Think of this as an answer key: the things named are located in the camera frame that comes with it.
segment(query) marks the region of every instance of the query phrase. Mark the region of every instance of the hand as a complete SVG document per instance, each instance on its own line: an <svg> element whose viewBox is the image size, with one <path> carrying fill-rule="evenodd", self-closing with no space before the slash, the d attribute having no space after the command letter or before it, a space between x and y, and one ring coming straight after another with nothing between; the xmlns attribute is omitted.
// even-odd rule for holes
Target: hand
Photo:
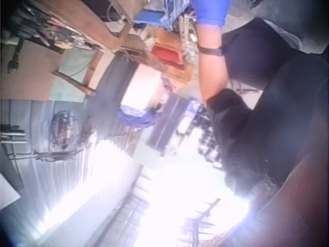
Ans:
<svg viewBox="0 0 329 247"><path fill-rule="evenodd" d="M224 26L230 0L193 0L198 23Z"/></svg>

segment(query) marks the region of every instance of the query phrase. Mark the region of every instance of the metal sheet wall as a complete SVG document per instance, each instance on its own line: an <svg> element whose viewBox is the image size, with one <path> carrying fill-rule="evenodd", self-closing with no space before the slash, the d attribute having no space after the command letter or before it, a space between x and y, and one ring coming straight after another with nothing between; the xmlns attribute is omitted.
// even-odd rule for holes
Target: metal sheet wall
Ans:
<svg viewBox="0 0 329 247"><path fill-rule="evenodd" d="M100 187L92 201L77 205L79 210L75 216L64 224L53 225L49 222L49 214L66 195L88 181L95 163L90 161L97 157L94 157L93 148L65 162L47 163L27 157L31 157L34 150L48 151L43 129L46 122L59 110L72 111L77 119L91 116L93 127L98 132L98 140L124 133L126 126L117 118L117 112L136 67L136 63L116 57L104 73L97 95L84 103L29 100L1 102L1 123L18 125L26 131L28 140L26 145L3 145L6 153L10 154L9 157L16 158L13 165L24 183L24 189L19 191L21 198L1 212L2 226L10 233L14 243L31 246L46 241L46 246L81 246L111 212L111 207L124 197L133 177L138 173L138 165L133 163L127 164L120 171L121 176L116 181L112 183L109 180ZM125 147L128 138L128 135L114 137L111 142L119 148L119 152ZM118 161L111 160L110 151L106 155L109 165L121 165ZM122 185L122 189L114 189L115 184Z"/></svg>

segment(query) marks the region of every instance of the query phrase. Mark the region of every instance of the wooden plank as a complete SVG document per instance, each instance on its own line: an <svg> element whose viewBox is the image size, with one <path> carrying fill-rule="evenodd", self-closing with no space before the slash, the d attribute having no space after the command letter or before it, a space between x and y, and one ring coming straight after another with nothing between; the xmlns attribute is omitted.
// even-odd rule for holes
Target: wooden plank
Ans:
<svg viewBox="0 0 329 247"><path fill-rule="evenodd" d="M101 60L103 54L104 53L99 51L99 50L94 54L93 58L89 62L86 75L83 78L83 81L82 81L83 85L89 86L89 82L90 82L91 78L93 77L93 74L95 73L96 67L97 67L99 61Z"/></svg>
<svg viewBox="0 0 329 247"><path fill-rule="evenodd" d="M59 71L54 71L52 72L53 75L62 78L63 80L67 81L68 83L70 83L72 86L76 87L77 89L79 89L80 91L84 92L87 95L90 96L95 96L96 95L96 91L94 89L91 89L81 83L79 83L78 81L70 78L69 76L59 72Z"/></svg>
<svg viewBox="0 0 329 247"><path fill-rule="evenodd" d="M121 46L129 33L130 25L125 25L120 37L114 36L81 0L35 0L35 5L50 12L66 25L81 32L91 43L98 44L108 52Z"/></svg>
<svg viewBox="0 0 329 247"><path fill-rule="evenodd" d="M93 73L93 76L91 77L88 87L90 89L96 89L98 86L98 83L100 82L100 80L102 79L105 71L107 70L107 68L109 67L109 65L111 64L113 58L115 57L115 55L113 53L103 53L102 58L100 59L100 61L98 62L95 71Z"/></svg>

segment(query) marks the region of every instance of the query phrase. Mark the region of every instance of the black pants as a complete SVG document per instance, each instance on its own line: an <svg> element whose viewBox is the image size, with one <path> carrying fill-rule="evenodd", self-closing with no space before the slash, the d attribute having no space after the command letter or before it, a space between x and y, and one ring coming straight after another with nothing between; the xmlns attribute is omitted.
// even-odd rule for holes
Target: black pants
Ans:
<svg viewBox="0 0 329 247"><path fill-rule="evenodd" d="M290 48L261 18L223 34L222 43L230 79L260 90L283 64L302 53Z"/></svg>

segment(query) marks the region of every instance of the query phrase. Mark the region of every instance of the black watch strap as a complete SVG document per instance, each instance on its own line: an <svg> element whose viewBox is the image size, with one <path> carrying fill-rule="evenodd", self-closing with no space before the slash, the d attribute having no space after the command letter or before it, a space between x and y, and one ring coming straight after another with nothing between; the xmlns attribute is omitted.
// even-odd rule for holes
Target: black watch strap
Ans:
<svg viewBox="0 0 329 247"><path fill-rule="evenodd" d="M204 48L198 44L197 48L203 54L214 55L214 56L219 56L219 57L224 55L224 51L223 51L222 47L219 47L217 49L210 49L210 48Z"/></svg>

